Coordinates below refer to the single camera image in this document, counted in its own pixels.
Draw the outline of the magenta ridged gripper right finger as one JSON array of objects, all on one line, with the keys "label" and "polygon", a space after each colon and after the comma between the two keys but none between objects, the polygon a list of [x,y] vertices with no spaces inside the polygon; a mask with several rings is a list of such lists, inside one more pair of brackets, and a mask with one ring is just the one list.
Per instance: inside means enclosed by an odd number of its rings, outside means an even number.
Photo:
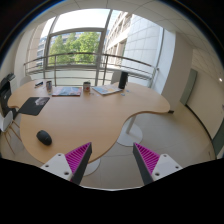
[{"label": "magenta ridged gripper right finger", "polygon": [[145,185],[182,169],[168,154],[159,155],[138,143],[133,144],[133,154]]}]

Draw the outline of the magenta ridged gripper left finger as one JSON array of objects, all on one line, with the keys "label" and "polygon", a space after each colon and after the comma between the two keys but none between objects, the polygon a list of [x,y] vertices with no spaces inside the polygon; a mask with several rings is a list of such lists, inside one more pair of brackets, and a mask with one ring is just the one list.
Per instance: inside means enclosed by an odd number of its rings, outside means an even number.
[{"label": "magenta ridged gripper left finger", "polygon": [[79,185],[92,154],[92,144],[86,143],[67,154],[57,153],[41,168]]}]

